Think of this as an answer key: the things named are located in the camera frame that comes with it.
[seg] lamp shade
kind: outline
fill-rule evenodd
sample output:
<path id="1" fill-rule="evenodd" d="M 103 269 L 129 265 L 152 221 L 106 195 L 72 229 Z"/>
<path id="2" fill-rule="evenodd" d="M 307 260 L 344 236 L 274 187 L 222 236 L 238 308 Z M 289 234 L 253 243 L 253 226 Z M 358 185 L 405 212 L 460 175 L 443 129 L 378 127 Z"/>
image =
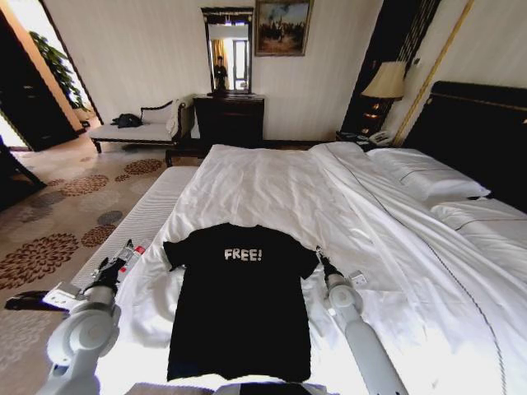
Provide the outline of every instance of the lamp shade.
<path id="1" fill-rule="evenodd" d="M 404 94 L 405 67 L 406 62 L 383 62 L 362 94 L 380 99 L 401 99 Z"/>

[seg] picture frame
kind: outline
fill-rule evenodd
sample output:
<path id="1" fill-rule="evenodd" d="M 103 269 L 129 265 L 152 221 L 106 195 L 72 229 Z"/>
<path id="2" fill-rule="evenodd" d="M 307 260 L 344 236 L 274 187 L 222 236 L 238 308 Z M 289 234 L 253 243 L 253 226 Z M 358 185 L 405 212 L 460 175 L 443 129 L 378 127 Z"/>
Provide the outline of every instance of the picture frame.
<path id="1" fill-rule="evenodd" d="M 315 0 L 256 0 L 254 56 L 305 56 Z"/>

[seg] upholstered bench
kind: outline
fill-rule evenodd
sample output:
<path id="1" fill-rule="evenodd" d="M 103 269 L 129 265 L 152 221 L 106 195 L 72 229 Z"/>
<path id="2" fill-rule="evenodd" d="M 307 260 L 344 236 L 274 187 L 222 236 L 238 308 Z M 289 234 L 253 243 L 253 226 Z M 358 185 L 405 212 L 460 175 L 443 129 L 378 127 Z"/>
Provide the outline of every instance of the upholstered bench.
<path id="1" fill-rule="evenodd" d="M 191 96 L 170 101 L 160 107 L 141 108 L 143 125 L 137 128 L 117 128 L 104 124 L 93 128 L 88 136 L 101 153 L 100 142 L 130 142 L 173 146 L 190 136 L 194 127 L 194 101 Z"/>

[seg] t-shirt sleeve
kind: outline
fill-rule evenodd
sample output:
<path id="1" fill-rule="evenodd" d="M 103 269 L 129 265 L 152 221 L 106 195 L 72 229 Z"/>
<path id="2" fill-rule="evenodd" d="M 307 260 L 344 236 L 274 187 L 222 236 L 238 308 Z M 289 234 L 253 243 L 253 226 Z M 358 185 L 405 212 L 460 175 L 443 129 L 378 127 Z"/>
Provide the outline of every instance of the t-shirt sleeve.
<path id="1" fill-rule="evenodd" d="M 319 264 L 319 259 L 315 251 L 307 249 L 296 242 L 295 262 L 298 274 L 305 280 L 313 273 Z"/>
<path id="2" fill-rule="evenodd" d="M 166 257 L 170 262 L 170 271 L 172 272 L 177 267 L 189 262 L 189 255 L 192 251 L 192 240 L 193 237 L 190 235 L 186 239 L 172 243 L 166 241 L 163 243 L 163 249 L 165 250 Z"/>

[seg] patterned carpet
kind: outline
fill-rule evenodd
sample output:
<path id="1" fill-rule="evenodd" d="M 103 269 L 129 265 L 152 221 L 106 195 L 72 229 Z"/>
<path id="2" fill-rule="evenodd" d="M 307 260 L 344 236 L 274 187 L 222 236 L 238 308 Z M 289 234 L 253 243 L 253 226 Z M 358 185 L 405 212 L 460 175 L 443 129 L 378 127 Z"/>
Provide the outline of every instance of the patterned carpet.
<path id="1" fill-rule="evenodd" d="M 102 143 L 86 134 L 18 160 L 48 186 L 0 211 L 0 303 L 69 281 L 166 168 L 165 148 Z M 175 165 L 199 165 L 194 158 Z M 49 371 L 45 345 L 60 313 L 0 310 L 2 393 L 35 393 Z M 182 393 L 136 386 L 131 392 Z"/>

